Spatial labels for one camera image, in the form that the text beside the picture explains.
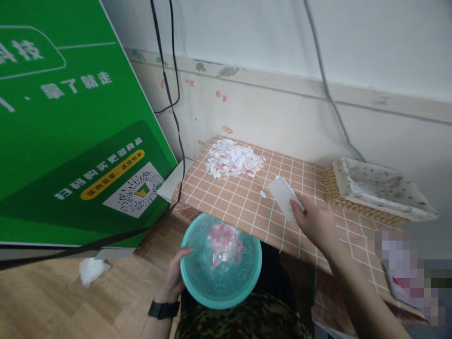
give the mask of wrist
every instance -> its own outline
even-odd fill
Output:
[[[344,254],[346,255],[346,257],[350,256],[349,253],[344,252],[344,246],[341,246],[340,243],[334,244],[334,245],[328,247],[328,249],[321,251],[321,252],[325,256],[325,258],[328,260],[330,265],[331,265],[331,263],[337,263],[337,262],[343,261]]]
[[[159,304],[174,304],[179,299],[179,293],[173,293],[168,289],[161,288],[156,294],[154,301]]]

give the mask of plastic scraper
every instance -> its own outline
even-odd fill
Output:
[[[272,181],[268,184],[268,189],[273,194],[274,200],[278,204],[279,208],[284,213],[287,221],[291,222],[295,220],[295,216],[292,212],[291,199],[294,200],[303,211],[303,214],[306,215],[307,211],[303,207],[303,205],[298,200],[294,191],[292,191],[289,184],[282,177],[276,178],[275,181]]]

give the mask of teal basket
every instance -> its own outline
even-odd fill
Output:
[[[194,247],[194,250],[180,261],[182,279],[190,294],[200,304],[213,309],[231,308],[244,301],[256,286],[262,267],[260,241],[241,232],[244,247],[241,262],[229,266],[224,273],[221,267],[211,270],[207,236],[210,228],[221,222],[208,214],[200,214],[182,240],[182,247]]]

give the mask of black cable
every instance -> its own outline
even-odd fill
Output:
[[[324,69],[323,60],[322,60],[322,51],[320,50],[319,38],[317,36],[317,30],[315,28],[314,18],[312,16],[312,11],[311,11],[311,6],[309,5],[308,0],[304,0],[304,3],[305,3],[306,12],[307,12],[307,18],[309,19],[309,24],[311,25],[312,36],[314,37],[315,50],[317,51],[317,60],[319,61],[320,74],[322,75],[322,80],[323,80],[323,85],[325,86],[326,96],[327,96],[328,100],[331,102],[331,105],[333,106],[334,111],[336,112],[336,115],[338,116],[339,124],[342,128],[342,131],[344,132],[345,139],[346,139],[348,145],[356,152],[356,154],[361,158],[361,160],[363,162],[366,162],[366,159],[363,157],[361,152],[359,152],[357,150],[357,148],[355,146],[353,146],[353,144],[350,142],[350,138],[348,137],[347,129],[345,128],[345,124],[342,121],[342,117],[340,116],[340,113],[339,113],[339,108],[336,106],[336,102],[334,101],[333,97],[331,96],[330,87],[328,86],[328,82],[326,80],[325,69]]]
[[[179,102],[179,99],[180,99],[178,65],[176,64],[176,53],[174,52],[174,13],[173,13],[173,3],[171,0],[169,0],[169,8],[171,10],[171,45],[172,45],[172,49],[173,49],[173,62],[174,62],[174,70],[176,72],[176,82],[178,83],[178,99],[176,100],[175,103],[173,103],[173,104],[170,103],[170,105],[168,107],[162,109],[161,111],[154,112],[154,114],[163,113],[168,108],[172,108],[175,104],[177,104]],[[161,64],[163,66],[164,60],[163,60],[162,53],[160,53],[160,58],[161,58]]]
[[[171,22],[173,22],[173,3],[171,0],[169,0],[169,6],[171,8]],[[159,30],[159,24],[157,22],[157,14],[155,12],[154,0],[151,0],[151,8],[152,8],[152,17],[154,19],[155,35],[157,36],[157,44],[159,45],[159,53],[160,53],[160,58],[162,60],[161,68],[163,70],[163,79],[165,80],[166,94],[168,95],[170,107],[173,107],[173,102],[171,100],[171,92],[169,89],[170,87],[168,85],[168,79],[167,79],[166,73],[165,73],[165,64],[163,62],[163,52],[161,49],[161,41],[160,41],[160,30]],[[173,107],[173,117],[174,117],[174,122],[176,123],[176,126],[178,128],[179,145],[180,145],[180,151],[182,153],[182,163],[184,166],[184,170],[183,170],[183,174],[182,174],[182,179],[180,180],[178,200],[174,203],[173,206],[171,206],[169,208],[169,214],[173,211],[175,206],[180,202],[180,198],[182,196],[182,184],[184,182],[184,176],[185,176],[185,153],[184,153],[184,147],[182,146],[182,140],[180,138],[179,122],[178,122],[178,118],[176,116],[176,112],[174,111],[174,107]]]

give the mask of gray cable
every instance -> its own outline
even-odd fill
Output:
[[[320,51],[319,38],[317,36],[317,30],[315,28],[314,18],[312,16],[312,11],[311,11],[311,6],[309,5],[308,0],[304,0],[304,3],[305,3],[306,12],[307,12],[307,17],[309,19],[309,24],[311,25],[312,36],[314,37],[315,49],[317,51],[317,59],[319,61],[320,73],[322,74],[322,80],[323,80],[323,85],[325,86],[326,96],[327,96],[328,100],[331,102],[331,105],[333,106],[334,111],[336,112],[336,115],[338,116],[340,126],[342,127],[342,131],[344,132],[345,139],[347,140],[348,145],[356,152],[356,154],[361,158],[361,160],[363,162],[366,162],[366,160],[363,157],[363,155],[361,154],[361,152],[359,152],[350,142],[350,138],[348,137],[348,133],[345,128],[344,122],[342,121],[342,117],[340,116],[339,109],[336,106],[336,102],[334,101],[333,97],[331,96],[330,88],[328,87],[328,82],[326,81],[325,69],[323,67],[323,60],[322,60],[322,52]]]

